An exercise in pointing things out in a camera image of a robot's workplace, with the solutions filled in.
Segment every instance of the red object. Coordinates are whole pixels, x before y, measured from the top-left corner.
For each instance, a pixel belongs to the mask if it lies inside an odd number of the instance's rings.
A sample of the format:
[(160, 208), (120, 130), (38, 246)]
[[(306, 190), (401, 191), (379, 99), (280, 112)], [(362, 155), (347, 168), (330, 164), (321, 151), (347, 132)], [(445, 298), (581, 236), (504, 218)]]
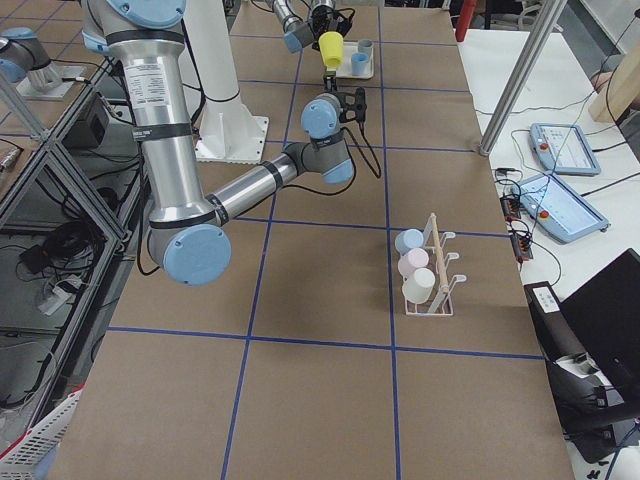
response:
[(464, 5), (460, 10), (460, 18), (458, 18), (458, 23), (456, 24), (456, 40), (458, 42), (464, 42), (464, 37), (467, 35), (469, 25), (471, 25), (473, 12), (476, 9), (476, 3), (478, 3), (478, 0), (464, 0)]

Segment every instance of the blue cup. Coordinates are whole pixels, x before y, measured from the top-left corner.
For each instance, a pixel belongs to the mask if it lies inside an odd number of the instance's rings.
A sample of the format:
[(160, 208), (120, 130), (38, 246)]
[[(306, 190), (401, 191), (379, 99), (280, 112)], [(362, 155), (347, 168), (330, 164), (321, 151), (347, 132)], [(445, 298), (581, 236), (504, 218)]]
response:
[(423, 244), (424, 236), (415, 228), (400, 232), (395, 241), (396, 250), (400, 255), (404, 255), (413, 248), (421, 248)]
[(351, 75), (362, 77), (369, 64), (369, 57), (366, 53), (357, 52), (351, 55)]

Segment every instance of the white desk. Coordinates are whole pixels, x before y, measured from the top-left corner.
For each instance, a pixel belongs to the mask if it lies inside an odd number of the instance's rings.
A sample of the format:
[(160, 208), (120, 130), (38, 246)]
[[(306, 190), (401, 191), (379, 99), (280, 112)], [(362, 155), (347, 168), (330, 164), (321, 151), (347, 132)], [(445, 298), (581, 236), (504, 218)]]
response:
[[(477, 111), (493, 112), (502, 94), (504, 85), (513, 70), (522, 46), (527, 38), (524, 32), (504, 32), (470, 30), (464, 43), (460, 44), (460, 53), (464, 64), (469, 89), (473, 95)], [(490, 155), (492, 168), (512, 167), (523, 171), (524, 177), (537, 172), (523, 167), (522, 161), (511, 139), (514, 130), (528, 130), (532, 123), (577, 123), (585, 133), (597, 132), (611, 124), (594, 122), (588, 107), (595, 99), (591, 84), (578, 61), (561, 34), (551, 35), (531, 76), (529, 77), (514, 111), (529, 107), (564, 107), (587, 99), (583, 103), (562, 110), (535, 110), (521, 114), (512, 114), (503, 129), (498, 142)], [(490, 116), (477, 112), (481, 130), (489, 123)], [(524, 154), (525, 164), (543, 170), (528, 140), (528, 133), (514, 134)], [(596, 135), (590, 135), (592, 148), (603, 148), (617, 144), (624, 137), (617, 128), (611, 128)], [(627, 145), (596, 154), (602, 167), (602, 173), (595, 177), (563, 176), (577, 192), (583, 193), (604, 186), (624, 176), (640, 171), (638, 160)], [(535, 230), (534, 240), (551, 250), (562, 264), (562, 277), (554, 290), (565, 299), (589, 278), (609, 264), (622, 251), (629, 247), (640, 251), (640, 177), (625, 181), (619, 185), (595, 193), (588, 197), (589, 202), (611, 222), (606, 233), (592, 233), (568, 245), (552, 240), (540, 226)], [(529, 226), (533, 222), (524, 218)], [(525, 262), (521, 271), (523, 284), (557, 278), (558, 267), (551, 256), (542, 249), (533, 247), (534, 260)], [(568, 444), (576, 478), (585, 478), (594, 466), (586, 464), (572, 444)], [(640, 449), (625, 449), (615, 466), (611, 479), (637, 479), (640, 465)], [(601, 477), (606, 474), (606, 466)]]

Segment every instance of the white label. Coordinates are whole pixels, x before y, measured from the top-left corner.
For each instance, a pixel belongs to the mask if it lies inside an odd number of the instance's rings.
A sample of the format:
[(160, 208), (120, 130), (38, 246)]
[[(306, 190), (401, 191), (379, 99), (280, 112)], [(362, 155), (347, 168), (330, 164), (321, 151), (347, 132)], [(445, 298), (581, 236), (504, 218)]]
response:
[(124, 73), (133, 108), (171, 105), (163, 64), (130, 65), (125, 67)]
[(560, 307), (558, 306), (556, 299), (553, 298), (551, 290), (549, 290), (547, 287), (534, 288), (533, 293), (538, 299), (538, 303), (542, 307), (544, 313), (560, 311)]

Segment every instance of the computer monitor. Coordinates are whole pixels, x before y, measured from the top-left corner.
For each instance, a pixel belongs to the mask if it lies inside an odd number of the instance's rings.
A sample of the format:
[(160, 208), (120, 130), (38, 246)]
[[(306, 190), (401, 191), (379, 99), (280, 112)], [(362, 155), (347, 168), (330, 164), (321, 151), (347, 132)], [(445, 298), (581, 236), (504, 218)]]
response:
[(560, 305), (625, 401), (640, 398), (640, 256), (628, 249)]

